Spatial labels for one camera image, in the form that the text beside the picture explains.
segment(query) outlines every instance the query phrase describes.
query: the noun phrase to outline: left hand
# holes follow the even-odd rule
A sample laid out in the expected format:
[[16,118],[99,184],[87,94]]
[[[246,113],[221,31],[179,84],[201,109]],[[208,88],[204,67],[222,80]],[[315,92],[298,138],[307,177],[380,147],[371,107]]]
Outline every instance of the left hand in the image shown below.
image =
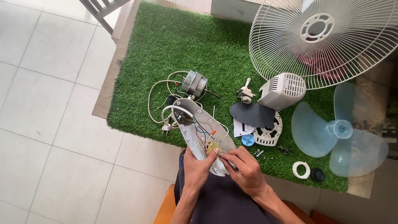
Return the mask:
[[183,190],[199,193],[205,184],[211,165],[216,161],[219,149],[213,150],[205,160],[197,160],[187,146],[184,154],[185,185]]

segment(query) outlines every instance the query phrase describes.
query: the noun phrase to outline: right hand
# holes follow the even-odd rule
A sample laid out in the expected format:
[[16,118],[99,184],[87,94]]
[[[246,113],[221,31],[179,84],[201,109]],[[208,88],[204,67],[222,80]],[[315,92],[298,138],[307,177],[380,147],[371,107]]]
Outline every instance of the right hand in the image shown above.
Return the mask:
[[222,153],[220,160],[229,172],[232,180],[250,197],[256,198],[271,188],[260,170],[257,160],[243,147]]

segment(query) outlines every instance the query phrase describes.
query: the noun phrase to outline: fan grill center hub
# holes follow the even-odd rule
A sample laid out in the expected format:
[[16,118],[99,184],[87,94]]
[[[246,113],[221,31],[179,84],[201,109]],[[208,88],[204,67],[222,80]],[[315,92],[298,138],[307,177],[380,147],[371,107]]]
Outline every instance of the fan grill center hub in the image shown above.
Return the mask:
[[334,28],[334,17],[328,13],[311,16],[301,26],[300,38],[306,43],[317,43],[324,40]]

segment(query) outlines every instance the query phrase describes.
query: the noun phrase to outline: green artificial turf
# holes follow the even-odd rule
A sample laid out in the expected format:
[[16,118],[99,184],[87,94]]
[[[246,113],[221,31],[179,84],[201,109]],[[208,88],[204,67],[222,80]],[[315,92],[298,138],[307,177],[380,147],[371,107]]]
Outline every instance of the green artificial turf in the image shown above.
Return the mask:
[[[154,83],[167,79],[174,71],[193,70],[207,77],[208,89],[221,96],[221,99],[217,99],[206,94],[200,101],[203,109],[212,114],[213,105],[216,105],[215,119],[225,124],[230,130],[230,136],[233,136],[229,107],[239,102],[236,91],[244,86],[248,77],[251,77],[249,88],[257,95],[253,100],[256,102],[260,97],[258,89],[265,83],[250,60],[248,48],[250,28],[251,24],[243,22],[142,2],[115,83],[107,117],[108,125],[123,132],[185,147],[179,130],[162,135],[162,124],[154,123],[148,116],[147,100],[149,90]],[[171,80],[181,79],[173,76]],[[334,118],[334,89],[332,86],[309,90],[302,101],[308,102],[323,119],[331,121]],[[165,83],[158,84],[152,92],[151,112],[157,121],[161,120],[160,114],[166,104],[161,105],[167,96]],[[257,149],[264,150],[259,163],[265,174],[311,187],[345,192],[347,178],[338,177],[331,172],[330,154],[322,158],[313,158],[302,153],[295,145],[290,123],[296,105],[280,112],[283,130],[277,143],[277,146],[281,145],[287,149],[294,148],[293,153],[287,156],[278,151],[277,146],[265,147],[257,144],[247,149],[253,155]],[[237,147],[242,145],[240,138],[232,139]],[[325,172],[326,179],[316,183],[310,178],[306,180],[296,178],[292,173],[292,165],[296,161],[307,162],[311,168],[321,168]],[[299,173],[304,172],[304,167],[300,166],[298,170]]]

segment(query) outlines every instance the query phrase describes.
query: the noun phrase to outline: metal rod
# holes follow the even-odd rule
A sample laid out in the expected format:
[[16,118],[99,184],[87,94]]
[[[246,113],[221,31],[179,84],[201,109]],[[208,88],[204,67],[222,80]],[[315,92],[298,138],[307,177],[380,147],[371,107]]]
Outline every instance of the metal rod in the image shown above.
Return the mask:
[[211,95],[213,95],[213,96],[217,97],[218,99],[221,99],[221,97],[219,97],[217,94],[215,94],[215,93],[212,93],[211,91],[209,91],[209,90],[207,90],[207,89],[204,89],[204,91],[206,91],[206,92],[210,93]]

